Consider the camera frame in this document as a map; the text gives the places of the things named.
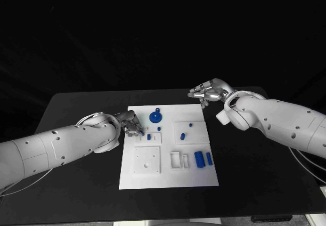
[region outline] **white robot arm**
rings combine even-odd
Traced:
[[[119,146],[120,129],[143,135],[134,111],[94,113],[77,125],[0,143],[0,189],[26,177]]]
[[[258,128],[266,137],[280,144],[326,158],[326,115],[300,105],[267,100],[260,94],[235,90],[222,80],[212,79],[194,89],[189,97],[224,102],[217,118],[247,130]]]

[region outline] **black table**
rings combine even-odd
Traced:
[[[260,87],[241,87],[267,96]],[[36,133],[77,123],[94,112],[130,105],[198,104],[188,89],[61,93],[51,100]],[[6,196],[0,224],[45,224],[169,218],[214,218],[326,212],[316,181],[283,145],[250,128],[222,126],[222,102],[204,109],[219,187],[119,190],[120,146],[55,168],[26,190]],[[42,174],[10,189],[25,187]]]

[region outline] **robotic hand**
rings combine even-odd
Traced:
[[[202,108],[209,101],[222,101],[217,118],[247,130],[258,128],[280,144],[326,158],[326,115],[300,105],[267,100],[260,94],[235,90],[221,79],[212,79],[191,89],[189,97],[199,98]]]
[[[0,189],[26,177],[119,146],[120,129],[143,136],[134,111],[94,113],[77,125],[0,143]]]

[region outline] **blue block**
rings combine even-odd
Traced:
[[[198,168],[204,168],[207,165],[204,161],[202,152],[195,152],[195,159],[196,159]]]
[[[211,158],[211,153],[209,152],[207,153],[207,157],[208,157],[209,165],[212,165],[212,158]]]

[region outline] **blue object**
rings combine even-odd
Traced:
[[[196,159],[198,168],[204,168],[207,165],[204,161],[202,152],[195,152],[195,159]]]
[[[160,109],[156,108],[155,112],[150,114],[150,121],[153,123],[159,123],[162,121],[162,114],[160,114]]]
[[[212,158],[211,158],[211,153],[209,152],[207,152],[207,157],[208,157],[209,165],[212,165]]]

